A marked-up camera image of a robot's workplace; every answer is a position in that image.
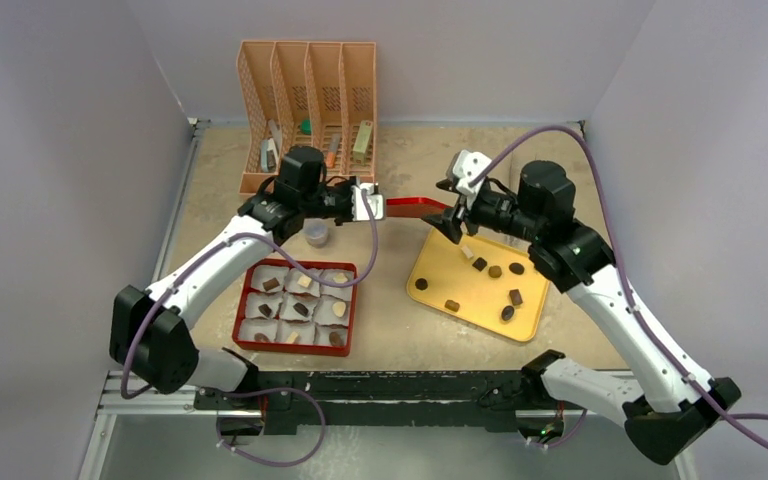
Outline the red lid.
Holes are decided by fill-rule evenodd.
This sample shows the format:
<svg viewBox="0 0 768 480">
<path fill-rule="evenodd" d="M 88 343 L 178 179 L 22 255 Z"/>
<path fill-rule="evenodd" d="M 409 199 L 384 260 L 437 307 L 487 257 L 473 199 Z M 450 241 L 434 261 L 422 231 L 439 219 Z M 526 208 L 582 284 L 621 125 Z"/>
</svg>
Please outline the red lid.
<svg viewBox="0 0 768 480">
<path fill-rule="evenodd" d="M 428 197 L 393 197 L 386 200 L 388 218 L 423 218 L 440 214 L 446 204 Z"/>
</svg>

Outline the brown chocolate piece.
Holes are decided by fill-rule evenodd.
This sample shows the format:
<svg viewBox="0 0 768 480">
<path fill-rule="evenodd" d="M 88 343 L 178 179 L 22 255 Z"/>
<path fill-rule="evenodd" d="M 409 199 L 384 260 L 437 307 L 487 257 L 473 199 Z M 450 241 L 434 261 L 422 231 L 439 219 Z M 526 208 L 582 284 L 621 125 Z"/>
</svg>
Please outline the brown chocolate piece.
<svg viewBox="0 0 768 480">
<path fill-rule="evenodd" d="M 273 292 L 280 290 L 282 283 L 277 278 L 270 278 L 261 284 L 261 290 L 263 292 Z"/>
</svg>

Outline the white chocolate oval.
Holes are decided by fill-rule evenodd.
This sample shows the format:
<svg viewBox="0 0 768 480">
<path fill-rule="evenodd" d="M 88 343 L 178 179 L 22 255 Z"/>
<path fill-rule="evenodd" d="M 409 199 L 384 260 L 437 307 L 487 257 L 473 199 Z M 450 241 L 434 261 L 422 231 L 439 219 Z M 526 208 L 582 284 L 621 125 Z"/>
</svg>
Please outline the white chocolate oval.
<svg viewBox="0 0 768 480">
<path fill-rule="evenodd" d="M 347 304 L 343 301 L 337 301 L 332 304 L 333 314 L 337 318 L 343 318 L 347 311 Z"/>
</svg>

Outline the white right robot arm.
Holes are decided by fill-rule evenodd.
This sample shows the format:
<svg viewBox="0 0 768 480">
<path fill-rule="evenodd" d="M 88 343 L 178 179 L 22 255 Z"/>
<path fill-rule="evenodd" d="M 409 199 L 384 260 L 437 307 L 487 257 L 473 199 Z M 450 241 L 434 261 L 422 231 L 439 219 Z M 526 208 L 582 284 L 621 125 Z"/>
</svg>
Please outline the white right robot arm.
<svg viewBox="0 0 768 480">
<path fill-rule="evenodd" d="M 740 389 L 712 377 L 662 327 L 640 324 L 645 306 L 622 285 L 611 247 L 576 219 L 576 187 L 562 166 L 531 161 L 510 192 L 478 178 L 488 163 L 471 153 L 453 161 L 436 186 L 458 199 L 425 222 L 454 244 L 479 228 L 528 242 L 536 271 L 590 317 L 634 375 L 625 381 L 546 351 L 522 370 L 524 399 L 536 407 L 568 402 L 605 417 L 647 459 L 669 464 L 740 399 Z"/>
</svg>

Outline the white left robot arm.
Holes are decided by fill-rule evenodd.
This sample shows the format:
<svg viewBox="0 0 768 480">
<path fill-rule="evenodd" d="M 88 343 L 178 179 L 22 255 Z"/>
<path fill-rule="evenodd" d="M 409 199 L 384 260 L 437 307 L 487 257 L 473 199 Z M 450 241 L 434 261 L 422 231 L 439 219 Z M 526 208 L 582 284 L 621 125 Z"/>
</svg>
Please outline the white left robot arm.
<svg viewBox="0 0 768 480">
<path fill-rule="evenodd" d="M 133 399 L 150 389 L 171 394 L 190 385 L 219 391 L 235 409 L 252 405 L 257 367 L 227 348 L 199 349 L 192 328 L 221 293 L 271 254 L 298 267 L 282 246 L 305 220 L 374 224 L 379 198 L 377 184 L 356 176 L 330 183 L 320 150 L 292 147 L 275 175 L 199 253 L 145 288 L 128 285 L 116 294 L 109 352 L 122 367 L 121 396 Z"/>
</svg>

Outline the brown ridged chocolate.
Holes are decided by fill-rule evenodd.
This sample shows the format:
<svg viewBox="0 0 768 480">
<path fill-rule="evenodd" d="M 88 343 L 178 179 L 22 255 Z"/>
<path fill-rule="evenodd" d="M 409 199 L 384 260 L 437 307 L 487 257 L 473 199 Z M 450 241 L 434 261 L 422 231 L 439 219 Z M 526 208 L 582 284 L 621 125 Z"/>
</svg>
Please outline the brown ridged chocolate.
<svg viewBox="0 0 768 480">
<path fill-rule="evenodd" d="M 458 312 L 460 304 L 454 300 L 447 300 L 444 304 L 444 308 L 450 312 Z"/>
</svg>

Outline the brown rectangular chocolate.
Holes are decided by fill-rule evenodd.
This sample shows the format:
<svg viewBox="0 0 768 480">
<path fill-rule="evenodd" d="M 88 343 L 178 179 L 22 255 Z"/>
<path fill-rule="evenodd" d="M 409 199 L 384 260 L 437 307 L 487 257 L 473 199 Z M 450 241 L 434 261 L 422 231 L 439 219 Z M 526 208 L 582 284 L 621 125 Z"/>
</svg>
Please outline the brown rectangular chocolate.
<svg viewBox="0 0 768 480">
<path fill-rule="evenodd" d="M 510 300 L 510 304 L 514 307 L 520 306 L 523 304 L 523 297 L 521 292 L 518 289 L 512 289 L 508 292 L 508 297 Z"/>
</svg>

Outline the dark round chocolate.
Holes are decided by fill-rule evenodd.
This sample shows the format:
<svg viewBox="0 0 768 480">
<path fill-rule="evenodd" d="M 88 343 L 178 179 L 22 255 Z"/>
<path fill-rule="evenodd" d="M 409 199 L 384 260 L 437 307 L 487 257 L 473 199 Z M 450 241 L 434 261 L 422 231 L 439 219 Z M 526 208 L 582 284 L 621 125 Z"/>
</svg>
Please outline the dark round chocolate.
<svg viewBox="0 0 768 480">
<path fill-rule="evenodd" d="M 512 305 L 507 305 L 501 311 L 500 320 L 503 323 L 507 323 L 512 320 L 514 315 L 515 315 L 515 307 Z"/>
</svg>

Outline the red chocolate box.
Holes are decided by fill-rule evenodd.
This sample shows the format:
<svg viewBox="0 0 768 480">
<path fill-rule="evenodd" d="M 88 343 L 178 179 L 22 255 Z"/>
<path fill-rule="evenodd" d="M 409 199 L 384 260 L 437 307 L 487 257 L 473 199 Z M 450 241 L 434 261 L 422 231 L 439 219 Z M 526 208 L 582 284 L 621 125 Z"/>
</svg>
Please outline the red chocolate box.
<svg viewBox="0 0 768 480">
<path fill-rule="evenodd" d="M 244 276 L 232 341 L 245 350 L 346 357 L 351 350 L 358 287 L 352 263 L 304 261 L 334 282 L 314 281 L 283 259 L 265 259 Z"/>
</svg>

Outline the clear paperclip jar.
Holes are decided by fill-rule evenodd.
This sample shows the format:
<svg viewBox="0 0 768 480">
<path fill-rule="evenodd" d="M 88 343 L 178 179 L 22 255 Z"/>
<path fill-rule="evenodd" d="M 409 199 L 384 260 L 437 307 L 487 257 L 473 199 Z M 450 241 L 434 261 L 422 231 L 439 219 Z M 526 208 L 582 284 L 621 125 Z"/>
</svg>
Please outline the clear paperclip jar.
<svg viewBox="0 0 768 480">
<path fill-rule="evenodd" d="M 302 232 L 306 242 L 313 248 L 323 248 L 328 244 L 329 227 L 324 220 L 307 219 Z"/>
</svg>

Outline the green small carton box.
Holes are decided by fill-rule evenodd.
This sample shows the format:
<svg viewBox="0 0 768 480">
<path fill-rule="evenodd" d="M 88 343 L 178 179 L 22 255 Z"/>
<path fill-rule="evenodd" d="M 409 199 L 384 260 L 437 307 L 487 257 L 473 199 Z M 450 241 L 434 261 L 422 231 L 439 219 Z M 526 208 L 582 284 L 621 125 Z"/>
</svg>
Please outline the green small carton box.
<svg viewBox="0 0 768 480">
<path fill-rule="evenodd" d="M 359 122 L 351 149 L 351 159 L 354 163 L 359 165 L 366 164 L 366 157 L 372 143 L 373 133 L 374 123 L 371 120 Z"/>
</svg>

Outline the yellow tray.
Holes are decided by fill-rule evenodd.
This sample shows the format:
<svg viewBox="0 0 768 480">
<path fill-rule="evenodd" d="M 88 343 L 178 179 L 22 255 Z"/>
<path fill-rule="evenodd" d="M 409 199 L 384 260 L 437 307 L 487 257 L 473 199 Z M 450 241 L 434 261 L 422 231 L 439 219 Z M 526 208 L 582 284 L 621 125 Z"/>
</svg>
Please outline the yellow tray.
<svg viewBox="0 0 768 480">
<path fill-rule="evenodd" d="M 475 254 L 466 259 L 460 250 L 468 246 Z M 425 278 L 426 290 L 415 281 Z M 508 292 L 518 289 L 523 304 L 515 307 L 511 321 L 500 320 L 502 309 L 511 305 Z M 452 244 L 431 230 L 409 275 L 406 290 L 414 301 L 474 326 L 525 343 L 536 334 L 549 281 L 534 268 L 524 251 L 482 236 L 464 236 Z M 444 308 L 447 300 L 460 304 L 458 312 Z"/>
</svg>

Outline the green eraser block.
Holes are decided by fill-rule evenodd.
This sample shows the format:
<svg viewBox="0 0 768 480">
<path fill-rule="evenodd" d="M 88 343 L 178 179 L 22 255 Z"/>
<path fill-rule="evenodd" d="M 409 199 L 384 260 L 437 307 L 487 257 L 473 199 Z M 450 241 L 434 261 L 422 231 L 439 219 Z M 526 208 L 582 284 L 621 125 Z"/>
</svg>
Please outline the green eraser block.
<svg viewBox="0 0 768 480">
<path fill-rule="evenodd" d="M 311 135 L 312 134 L 312 122 L 309 118 L 304 119 L 299 124 L 299 130 L 303 135 Z"/>
</svg>

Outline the grey stapler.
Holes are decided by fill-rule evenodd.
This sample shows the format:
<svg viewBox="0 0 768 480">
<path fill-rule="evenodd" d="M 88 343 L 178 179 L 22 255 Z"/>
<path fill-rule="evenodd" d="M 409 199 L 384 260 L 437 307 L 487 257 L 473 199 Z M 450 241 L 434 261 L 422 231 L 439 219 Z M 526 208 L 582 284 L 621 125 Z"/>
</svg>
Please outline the grey stapler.
<svg viewBox="0 0 768 480">
<path fill-rule="evenodd" d="M 260 144 L 260 170 L 262 173 L 274 173 L 277 169 L 278 148 L 273 138 L 261 141 Z"/>
</svg>

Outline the pink plastic desk organizer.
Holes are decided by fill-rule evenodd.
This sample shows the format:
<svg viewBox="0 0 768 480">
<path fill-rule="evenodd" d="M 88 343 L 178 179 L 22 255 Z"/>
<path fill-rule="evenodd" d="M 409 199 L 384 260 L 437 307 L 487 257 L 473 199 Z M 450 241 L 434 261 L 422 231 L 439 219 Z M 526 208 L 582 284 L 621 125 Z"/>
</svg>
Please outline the pink plastic desk organizer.
<svg viewBox="0 0 768 480">
<path fill-rule="evenodd" d="M 250 148 L 243 161 L 239 194 L 253 194 L 274 173 L 260 170 L 260 144 L 270 138 L 267 121 L 282 129 L 278 164 L 292 146 L 312 146 L 324 156 L 330 137 L 342 135 L 331 177 L 376 176 L 378 133 L 377 45 L 363 41 L 244 40 L 237 55 L 237 73 L 250 128 Z M 299 124 L 312 122 L 312 134 Z M 362 120 L 374 123 L 366 164 L 351 159 Z"/>
</svg>

